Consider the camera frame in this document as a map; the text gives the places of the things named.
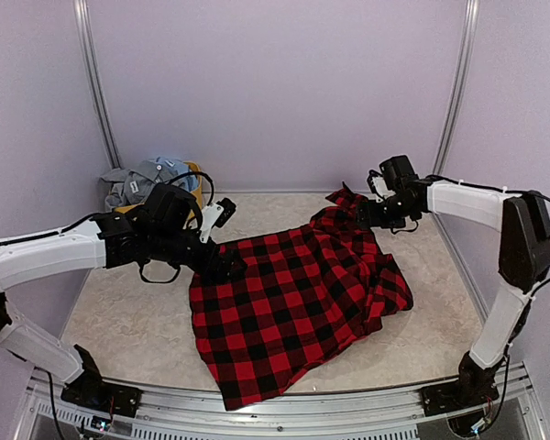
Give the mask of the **red black plaid shirt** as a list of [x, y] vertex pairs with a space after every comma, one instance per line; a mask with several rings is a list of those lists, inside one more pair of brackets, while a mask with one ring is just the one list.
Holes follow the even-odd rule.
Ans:
[[222, 245], [246, 263], [222, 284], [194, 276], [192, 330], [228, 411], [281, 396], [308, 371], [413, 307], [394, 257], [357, 222], [343, 187], [299, 227]]

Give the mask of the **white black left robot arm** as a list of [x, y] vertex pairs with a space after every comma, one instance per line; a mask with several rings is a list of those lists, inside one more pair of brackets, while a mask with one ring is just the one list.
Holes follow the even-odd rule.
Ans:
[[57, 377], [90, 407], [104, 406], [110, 389], [90, 353], [29, 321], [6, 292], [76, 270], [143, 269], [152, 261], [188, 267], [203, 281], [229, 281], [245, 264], [234, 251], [220, 252], [211, 232], [235, 210], [228, 198], [201, 207], [193, 194], [157, 184], [144, 203], [125, 212], [88, 214], [62, 228], [0, 239], [0, 347]]

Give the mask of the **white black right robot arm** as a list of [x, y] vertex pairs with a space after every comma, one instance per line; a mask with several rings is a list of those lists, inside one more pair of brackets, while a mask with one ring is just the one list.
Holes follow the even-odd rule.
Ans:
[[536, 291], [550, 281], [549, 200], [537, 191], [507, 190], [455, 181], [439, 175], [419, 177], [405, 155], [387, 159], [368, 175], [371, 200], [357, 206], [364, 228], [393, 231], [426, 213], [451, 215], [487, 226], [500, 235], [500, 284], [481, 333], [462, 357], [455, 380], [422, 388], [425, 415], [494, 402], [500, 395], [495, 375], [508, 362]]

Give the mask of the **light blue shirt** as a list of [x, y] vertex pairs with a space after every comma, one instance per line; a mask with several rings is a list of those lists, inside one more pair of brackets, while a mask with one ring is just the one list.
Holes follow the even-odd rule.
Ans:
[[155, 182], [173, 181], [174, 185], [191, 193], [199, 188], [200, 181], [196, 175], [185, 176], [185, 173], [192, 171], [187, 163], [167, 157], [157, 157], [150, 162], [156, 170], [154, 172]]

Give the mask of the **grey button shirt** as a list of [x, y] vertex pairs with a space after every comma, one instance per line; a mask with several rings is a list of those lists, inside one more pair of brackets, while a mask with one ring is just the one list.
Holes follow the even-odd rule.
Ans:
[[115, 168], [100, 177], [100, 180], [110, 186], [104, 198], [106, 211], [116, 208], [143, 203], [151, 193], [155, 182], [156, 171], [151, 159], [141, 161], [133, 168]]

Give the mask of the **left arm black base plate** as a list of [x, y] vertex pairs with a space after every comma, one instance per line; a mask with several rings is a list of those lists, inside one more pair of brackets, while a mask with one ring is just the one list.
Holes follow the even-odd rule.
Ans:
[[101, 382], [86, 386], [65, 386], [61, 399], [83, 408], [88, 408], [112, 416], [134, 418], [143, 391], [135, 387]]

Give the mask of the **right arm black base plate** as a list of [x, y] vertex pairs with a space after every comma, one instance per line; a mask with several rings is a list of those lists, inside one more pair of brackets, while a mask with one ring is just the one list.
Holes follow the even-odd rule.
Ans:
[[499, 391], [496, 386], [465, 394], [457, 381], [422, 387], [420, 390], [423, 413], [426, 417], [452, 413], [496, 401]]

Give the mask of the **aluminium front frame rail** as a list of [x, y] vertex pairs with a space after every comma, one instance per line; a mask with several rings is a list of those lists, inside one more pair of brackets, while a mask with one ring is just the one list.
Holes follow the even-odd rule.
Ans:
[[62, 401], [61, 385], [32, 374], [13, 439], [453, 439], [453, 424], [478, 418], [478, 407], [428, 416], [422, 382], [347, 392], [288, 394], [235, 412], [216, 391], [139, 384], [133, 417], [115, 415], [109, 429], [92, 423], [100, 412]]

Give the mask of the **right aluminium corner post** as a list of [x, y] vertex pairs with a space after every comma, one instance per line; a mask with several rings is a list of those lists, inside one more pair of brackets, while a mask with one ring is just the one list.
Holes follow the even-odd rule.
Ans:
[[455, 75], [446, 109], [445, 122], [434, 160], [433, 174], [441, 174], [444, 171], [452, 146], [472, 58], [477, 23], [479, 20], [479, 6], [479, 0], [467, 0], [465, 2], [465, 14], [456, 58]]

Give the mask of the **aluminium corner post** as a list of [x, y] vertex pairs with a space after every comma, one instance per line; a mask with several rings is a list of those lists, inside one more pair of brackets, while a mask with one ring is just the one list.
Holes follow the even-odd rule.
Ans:
[[104, 151], [111, 168], [122, 166], [121, 156], [111, 125], [105, 102], [104, 88], [98, 68], [94, 36], [91, 27], [89, 5], [86, 0], [73, 0], [73, 11], [82, 48], [82, 58], [86, 70], [88, 88], [93, 100], [97, 124], [104, 142]]
[[465, 14], [456, 58], [455, 75], [446, 109], [445, 122], [434, 160], [433, 174], [441, 174], [444, 171], [452, 146], [472, 58], [477, 23], [479, 20], [479, 6], [479, 0], [467, 0], [465, 2]]

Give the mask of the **left aluminium corner post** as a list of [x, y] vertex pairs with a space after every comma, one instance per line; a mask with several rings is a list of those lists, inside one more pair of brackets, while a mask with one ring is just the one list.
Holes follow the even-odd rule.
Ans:
[[82, 48], [82, 58], [86, 70], [88, 88], [93, 100], [97, 124], [104, 142], [104, 151], [111, 168], [122, 166], [121, 156], [111, 125], [105, 102], [104, 88], [98, 68], [94, 36], [91, 27], [89, 5], [86, 0], [73, 0], [73, 11]]

